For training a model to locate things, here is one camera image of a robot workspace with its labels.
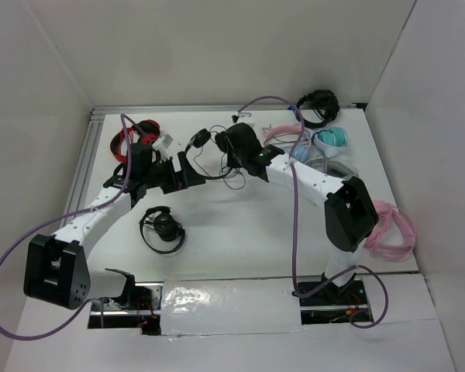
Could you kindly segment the black wired headphones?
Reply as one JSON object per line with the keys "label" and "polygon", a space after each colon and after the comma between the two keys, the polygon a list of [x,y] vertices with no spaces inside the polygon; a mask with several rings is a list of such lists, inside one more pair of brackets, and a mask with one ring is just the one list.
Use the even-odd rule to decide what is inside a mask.
{"label": "black wired headphones", "polygon": [[239,169],[227,165],[226,154],[217,147],[216,136],[225,130],[220,124],[200,129],[190,138],[185,153],[193,169],[206,181],[220,182],[239,191],[245,188],[246,177]]}

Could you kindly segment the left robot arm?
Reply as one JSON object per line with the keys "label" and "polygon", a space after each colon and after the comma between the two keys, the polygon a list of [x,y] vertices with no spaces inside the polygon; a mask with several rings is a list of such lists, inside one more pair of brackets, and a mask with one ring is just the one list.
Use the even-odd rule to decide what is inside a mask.
{"label": "left robot arm", "polygon": [[23,290],[26,296],[71,310],[93,293],[87,258],[97,242],[142,199],[148,189],[182,191],[205,183],[189,164],[185,152],[180,167],[149,144],[134,143],[127,161],[103,184],[84,212],[50,236],[29,242]]}

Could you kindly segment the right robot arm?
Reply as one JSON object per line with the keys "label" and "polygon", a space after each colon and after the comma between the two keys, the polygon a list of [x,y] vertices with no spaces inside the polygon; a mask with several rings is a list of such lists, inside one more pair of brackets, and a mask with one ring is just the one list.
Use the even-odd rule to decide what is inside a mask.
{"label": "right robot arm", "polygon": [[[363,241],[377,224],[377,212],[364,182],[358,177],[342,179],[324,174],[296,161],[281,148],[262,146],[246,123],[237,123],[215,136],[218,148],[227,155],[230,167],[282,185],[294,192],[291,275],[294,295],[308,298],[322,291],[326,301],[339,304],[350,293]],[[324,211],[325,233],[331,252],[322,283],[303,293],[297,282],[298,217],[300,198]]]}

